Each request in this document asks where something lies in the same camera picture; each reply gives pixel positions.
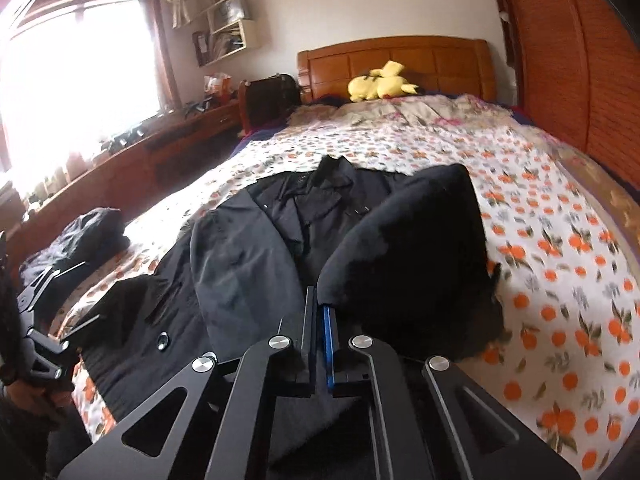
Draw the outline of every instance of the human hand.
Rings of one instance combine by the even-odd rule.
[[[16,408],[37,416],[49,415],[51,405],[56,408],[64,408],[71,404],[71,392],[48,394],[44,388],[31,386],[20,379],[6,386],[5,391]]]

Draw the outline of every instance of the jacket button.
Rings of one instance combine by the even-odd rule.
[[[158,350],[161,352],[164,352],[167,347],[169,346],[169,343],[171,342],[171,340],[169,339],[169,335],[167,332],[161,332],[160,335],[158,336]]]

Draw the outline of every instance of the person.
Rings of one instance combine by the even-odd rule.
[[[63,413],[61,424],[47,416],[46,403]],[[17,380],[0,382],[0,471],[7,480],[55,478],[91,445],[71,392],[48,393]]]

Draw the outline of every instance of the white curtain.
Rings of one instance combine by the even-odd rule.
[[[2,59],[0,112],[20,192],[159,109],[140,0],[96,1],[27,28]]]

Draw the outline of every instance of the jacket sleeve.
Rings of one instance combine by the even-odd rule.
[[[14,406],[0,383],[0,477],[42,480],[50,430],[47,419]]]

